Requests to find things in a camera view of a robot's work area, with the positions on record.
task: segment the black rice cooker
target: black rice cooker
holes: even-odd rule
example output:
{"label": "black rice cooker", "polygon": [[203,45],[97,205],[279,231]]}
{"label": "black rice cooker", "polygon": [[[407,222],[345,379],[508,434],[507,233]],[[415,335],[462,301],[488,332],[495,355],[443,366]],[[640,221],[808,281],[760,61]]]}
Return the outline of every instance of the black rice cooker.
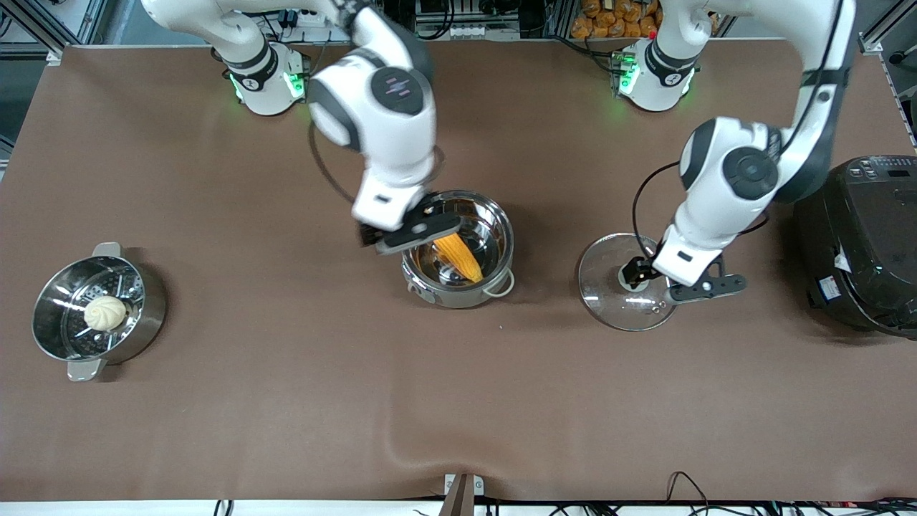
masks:
{"label": "black rice cooker", "polygon": [[812,307],[857,330],[917,340],[917,158],[844,163],[794,217]]}

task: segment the wire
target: wire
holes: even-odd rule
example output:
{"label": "wire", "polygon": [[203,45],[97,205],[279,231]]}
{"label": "wire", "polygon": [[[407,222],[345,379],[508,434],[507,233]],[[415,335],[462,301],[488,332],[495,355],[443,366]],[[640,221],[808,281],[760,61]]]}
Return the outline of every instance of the wire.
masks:
{"label": "wire", "polygon": [[760,222],[758,222],[758,224],[752,226],[751,228],[748,228],[748,229],[746,229],[746,230],[741,230],[741,231],[739,231],[738,236],[741,237],[742,235],[747,235],[748,233],[751,233],[751,232],[753,232],[753,231],[760,230],[760,229],[763,228],[768,222],[770,222],[770,214],[768,214],[768,211],[767,211],[766,209],[765,209],[764,211],[761,212],[761,217],[764,218],[764,219],[761,220]]}
{"label": "wire", "polygon": [[582,55],[590,55],[590,54],[591,54],[591,55],[594,55],[594,56],[603,56],[603,57],[611,57],[611,56],[612,56],[612,53],[611,53],[611,52],[601,52],[601,51],[598,51],[598,50],[584,49],[584,48],[582,48],[580,45],[577,45],[576,43],[574,43],[573,41],[570,41],[570,40],[567,39],[567,38],[562,38],[562,37],[558,36],[557,34],[552,34],[551,36],[548,36],[547,38],[548,38],[548,39],[553,39],[553,40],[555,40],[555,41],[560,41],[561,43],[567,45],[568,47],[570,47],[571,49],[573,49],[573,50],[575,50],[575,51],[581,53]]}
{"label": "wire", "polygon": [[707,495],[703,494],[701,487],[697,485],[697,482],[695,482],[693,478],[691,478],[691,475],[688,475],[684,471],[676,471],[675,473],[672,473],[668,477],[668,491],[666,492],[666,503],[669,503],[670,501],[672,501],[672,493],[675,492],[675,484],[678,483],[679,477],[685,477],[691,483],[691,485],[694,486],[694,489],[697,490],[697,493],[701,495],[701,499],[703,499],[703,502],[709,505],[709,503],[707,502]]}
{"label": "wire", "polygon": [[[313,159],[315,159],[315,165],[318,167],[318,171],[322,173],[322,176],[324,176],[328,184],[331,185],[331,187],[335,189],[335,191],[337,192],[339,196],[343,197],[344,200],[346,200],[350,204],[353,204],[356,201],[356,199],[354,198],[354,196],[348,193],[348,191],[343,186],[341,186],[341,184],[337,181],[337,179],[335,179],[333,175],[331,175],[331,172],[328,171],[328,167],[325,164],[325,160],[322,159],[322,154],[318,151],[318,143],[315,141],[315,121],[314,120],[312,120],[309,123],[309,149],[312,151],[312,157]],[[439,177],[439,175],[443,171],[443,164],[446,162],[446,153],[443,152],[443,150],[440,149],[438,145],[433,146],[433,154],[434,154],[433,171],[424,180],[425,185],[431,183],[434,179]]]}
{"label": "wire", "polygon": [[351,194],[344,189],[343,186],[335,179],[333,175],[328,171],[328,167],[325,165],[325,160],[322,159],[321,153],[318,151],[318,144],[315,142],[315,121],[309,123],[309,149],[312,150],[312,157],[315,159],[315,165],[318,166],[318,171],[322,173],[322,176],[325,177],[325,180],[335,189],[339,196],[344,197],[344,199],[353,204],[356,200]]}
{"label": "wire", "polygon": [[611,67],[606,66],[606,65],[605,65],[604,63],[602,63],[601,61],[599,61],[599,57],[598,57],[598,55],[596,54],[596,52],[592,51],[592,49],[589,48],[589,38],[583,38],[583,39],[582,39],[582,44],[583,44],[583,45],[586,45],[586,51],[589,53],[589,57],[592,58],[592,62],[594,62],[599,68],[605,70],[606,72],[608,72],[608,73],[614,73],[614,70],[612,70]]}
{"label": "wire", "polygon": [[[452,17],[449,17],[449,11],[452,12]],[[417,36],[419,39],[424,41],[432,41],[434,39],[442,38],[452,29],[452,23],[456,20],[456,8],[452,5],[452,0],[443,0],[443,23],[439,26],[439,29],[432,36]]]}
{"label": "wire", "polygon": [[[694,486],[694,489],[697,490],[697,493],[701,495],[701,499],[703,499],[703,506],[704,506],[703,514],[704,516],[707,516],[707,513],[710,511],[710,501],[707,499],[707,495],[703,492],[701,487],[697,485],[697,482],[695,482],[694,479],[691,478],[691,475],[688,475],[684,471],[676,471],[668,476],[668,489],[666,491],[666,503],[669,503],[672,500],[672,493],[675,492],[675,485],[678,484],[679,477],[687,478],[688,481],[691,483],[691,485]],[[694,516],[694,514],[699,511],[700,510],[695,510],[693,507],[691,507],[691,516]]]}
{"label": "wire", "polygon": [[824,73],[824,68],[828,64],[828,56],[831,54],[831,44],[834,43],[834,34],[837,32],[837,24],[841,19],[841,7],[844,5],[844,0],[837,0],[837,7],[834,9],[834,21],[831,24],[831,33],[828,36],[828,42],[824,45],[824,55],[822,56],[822,63],[818,67],[818,71],[815,73],[815,84],[812,86],[812,93],[809,95],[809,102],[806,103],[805,108],[802,110],[800,115],[800,121],[796,124],[796,128],[793,129],[792,134],[787,139],[787,142],[780,148],[780,156],[783,155],[787,149],[790,148],[790,145],[796,140],[796,135],[800,132],[800,127],[802,127],[802,122],[805,121],[806,116],[809,114],[809,111],[812,109],[812,106],[815,104],[815,97],[818,95],[819,88],[822,87],[822,75]]}
{"label": "wire", "polygon": [[268,17],[266,15],[261,15],[261,18],[264,20],[264,23],[268,24],[268,28],[271,30],[271,34],[274,35],[274,39],[280,41],[281,37],[277,34],[277,31],[274,30],[274,26],[271,25],[271,21],[268,20]]}
{"label": "wire", "polygon": [[[214,516],[219,514],[220,507],[223,505],[223,500],[219,499],[216,501],[216,506],[214,507]],[[228,499],[226,501],[226,512],[223,513],[223,516],[232,516],[233,507],[236,505],[234,500]]]}
{"label": "wire", "polygon": [[636,226],[636,205],[640,201],[640,195],[643,194],[643,189],[646,188],[646,185],[648,185],[649,182],[652,181],[654,177],[656,177],[659,174],[662,174],[663,172],[667,171],[668,169],[672,168],[673,166],[679,163],[680,162],[672,162],[672,163],[669,163],[668,165],[662,166],[661,168],[657,168],[655,171],[653,171],[652,174],[648,175],[646,179],[643,180],[643,183],[640,184],[640,187],[636,189],[636,195],[634,195],[634,204],[631,207],[631,220],[634,222],[634,236],[636,237],[637,245],[640,246],[640,251],[643,252],[643,255],[647,258],[647,260],[651,259],[652,256],[649,255],[649,250],[644,246],[643,237],[640,235],[640,229],[638,229]]}

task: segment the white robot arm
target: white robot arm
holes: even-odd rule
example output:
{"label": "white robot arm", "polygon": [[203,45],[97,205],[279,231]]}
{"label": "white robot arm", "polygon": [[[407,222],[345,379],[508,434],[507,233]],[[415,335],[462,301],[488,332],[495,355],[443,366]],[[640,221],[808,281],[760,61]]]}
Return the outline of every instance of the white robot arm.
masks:
{"label": "white robot arm", "polygon": [[[366,158],[352,208],[353,217],[364,225],[364,243],[376,243],[380,252],[398,252],[458,227],[454,219],[425,219],[423,226],[417,222],[414,212],[422,208],[425,182],[434,168],[433,63],[420,40],[374,6],[365,0],[142,2],[161,26],[213,45],[229,68],[237,95],[259,115],[276,115],[304,97],[298,77],[302,54],[269,43],[241,12],[299,8],[328,17],[357,48],[311,77],[307,102],[323,134]],[[406,228],[408,219],[414,223]]]}
{"label": "white robot arm", "polygon": [[[657,39],[646,45],[645,60],[673,63],[671,52],[691,61],[693,69],[706,41],[701,35],[709,34],[709,21],[707,28],[703,25],[705,10],[711,9],[757,17],[793,44],[805,70],[792,128],[720,117],[702,124],[689,138],[680,160],[687,199],[666,229],[657,254],[647,261],[632,261],[624,278],[638,284],[649,277],[651,266],[683,286],[694,286],[723,248],[772,200],[795,202],[824,183],[850,70],[856,5],[855,0],[663,0],[663,6],[666,17]],[[665,99],[658,106],[674,104],[684,89],[674,77],[675,84],[666,89],[665,79],[674,73],[647,66],[637,76],[631,98]],[[684,81],[691,72],[679,73]],[[703,297],[729,293],[706,284],[701,292]]]}

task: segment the corn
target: corn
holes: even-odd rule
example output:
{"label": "corn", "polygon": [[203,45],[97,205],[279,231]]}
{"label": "corn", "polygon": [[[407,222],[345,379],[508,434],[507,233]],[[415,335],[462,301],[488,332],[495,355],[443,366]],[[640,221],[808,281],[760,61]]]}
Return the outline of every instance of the corn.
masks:
{"label": "corn", "polygon": [[447,237],[433,241],[436,245],[436,251],[439,257],[454,265],[458,272],[471,280],[478,283],[484,279],[481,273],[481,266],[474,259],[471,250],[465,245],[465,242],[459,237],[458,233],[452,233]]}

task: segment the stainless steel pot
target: stainless steel pot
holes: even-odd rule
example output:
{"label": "stainless steel pot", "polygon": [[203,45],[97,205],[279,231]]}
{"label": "stainless steel pot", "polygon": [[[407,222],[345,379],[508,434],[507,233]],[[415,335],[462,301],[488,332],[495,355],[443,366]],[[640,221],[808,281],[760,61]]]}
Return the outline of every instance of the stainless steel pot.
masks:
{"label": "stainless steel pot", "polygon": [[[101,296],[116,297],[124,320],[109,331],[90,328],[86,306]],[[100,243],[93,255],[67,265],[45,285],[35,302],[32,335],[42,351],[67,363],[74,382],[91,380],[106,364],[119,364],[144,350],[165,317],[159,278],[124,257],[116,242]]]}
{"label": "stainless steel pot", "polygon": [[408,290],[428,303],[471,308],[513,290],[513,226],[497,203],[465,190],[449,190],[431,199],[437,213],[454,211],[462,219],[458,235],[469,246],[484,279],[476,284],[441,260],[432,244],[402,252],[402,273]]}

